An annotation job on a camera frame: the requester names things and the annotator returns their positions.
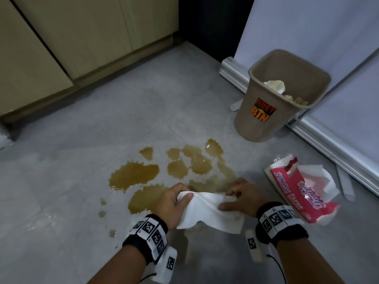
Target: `dustbin rim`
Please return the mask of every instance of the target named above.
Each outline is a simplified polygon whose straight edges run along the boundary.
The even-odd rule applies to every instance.
[[[323,92],[323,93],[322,93],[322,94],[321,94],[321,95],[320,95],[320,96],[319,96],[319,97],[318,97],[313,103],[311,103],[311,104],[309,104],[309,105],[307,105],[307,106],[299,105],[299,104],[297,104],[296,102],[291,101],[291,100],[285,98],[283,95],[277,93],[277,92],[274,91],[272,88],[268,87],[268,86],[265,85],[263,82],[261,82],[260,80],[258,80],[255,76],[253,76],[253,74],[252,74],[252,70],[253,70],[253,69],[254,69],[259,63],[261,63],[262,61],[264,61],[265,59],[267,59],[270,55],[272,55],[272,54],[275,53],[275,52],[284,52],[284,53],[286,53],[286,54],[289,54],[289,55],[291,55],[293,58],[297,59],[298,61],[303,62],[303,63],[306,63],[307,65],[312,66],[312,67],[315,68],[316,70],[321,71],[322,73],[324,73],[324,74],[329,78],[329,81],[327,82],[327,84],[325,85],[325,87],[322,89],[322,92]],[[262,58],[260,58],[257,62],[255,62],[255,63],[253,64],[253,66],[251,66],[251,68],[249,69],[249,76],[250,76],[250,80],[253,80],[255,83],[257,83],[258,85],[260,85],[260,86],[263,87],[264,89],[268,90],[270,93],[274,94],[275,96],[281,98],[281,99],[284,100],[285,102],[287,102],[287,103],[289,103],[289,104],[291,104],[291,105],[293,105],[293,106],[295,106],[295,107],[297,107],[297,108],[299,108],[299,109],[310,109],[310,108],[314,107],[315,104],[317,104],[317,103],[322,99],[322,97],[324,96],[324,92],[325,92],[326,88],[328,87],[328,85],[329,85],[329,83],[330,83],[330,81],[331,81],[331,77],[330,77],[330,75],[329,75],[327,72],[325,72],[324,70],[320,69],[318,66],[315,66],[314,64],[312,64],[312,63],[310,63],[310,62],[308,62],[308,61],[306,61],[306,60],[303,60],[302,58],[298,57],[297,55],[292,54],[291,52],[288,52],[288,51],[286,51],[286,50],[282,50],[282,49],[275,49],[275,50],[272,50],[272,51],[268,52],[267,54],[265,54],[265,55],[264,55]]]

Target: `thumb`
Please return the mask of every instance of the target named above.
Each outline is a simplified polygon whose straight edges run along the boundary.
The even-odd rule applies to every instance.
[[[218,209],[220,209],[221,211],[239,210],[238,202],[237,201],[232,201],[232,202],[220,203],[220,205],[218,206]]]
[[[187,207],[187,205],[189,204],[189,202],[191,201],[191,199],[193,198],[193,193],[188,193],[186,194],[177,204],[176,204],[176,207],[181,210],[181,211],[184,211],[184,209]]]

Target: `forearm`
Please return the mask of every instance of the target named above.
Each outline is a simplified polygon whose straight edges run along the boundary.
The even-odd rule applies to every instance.
[[[140,282],[145,267],[146,261],[141,252],[134,246],[126,245],[88,284],[136,284]]]
[[[288,284],[344,283],[308,239],[280,240],[277,251]]]

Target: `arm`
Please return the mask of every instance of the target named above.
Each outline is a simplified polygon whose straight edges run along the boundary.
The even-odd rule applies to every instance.
[[[177,202],[176,199],[181,191],[189,189],[184,184],[178,183],[166,190],[153,210],[153,213],[167,224],[169,230],[176,229],[184,209],[193,197],[193,193],[189,193]],[[137,248],[126,245],[87,284],[137,284],[147,264]]]
[[[269,202],[254,184],[243,178],[238,179],[226,195],[234,195],[238,199],[235,202],[221,203],[220,210],[236,210],[251,217],[256,217],[258,209]],[[344,284],[308,239],[279,240],[276,248],[289,284]]]

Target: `hand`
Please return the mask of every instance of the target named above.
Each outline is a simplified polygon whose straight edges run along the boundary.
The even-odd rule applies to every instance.
[[[221,203],[218,209],[221,211],[239,211],[251,217],[257,217],[259,207],[269,202],[268,198],[258,190],[255,184],[243,178],[237,179],[225,194],[236,196],[237,201]]]
[[[177,202],[176,199],[178,198],[179,192],[182,191],[189,191],[189,188],[183,183],[175,184],[162,194],[153,210],[153,213],[158,215],[167,224],[169,230],[175,229],[178,226],[182,219],[184,209],[193,198],[193,193],[188,193],[181,201]]]

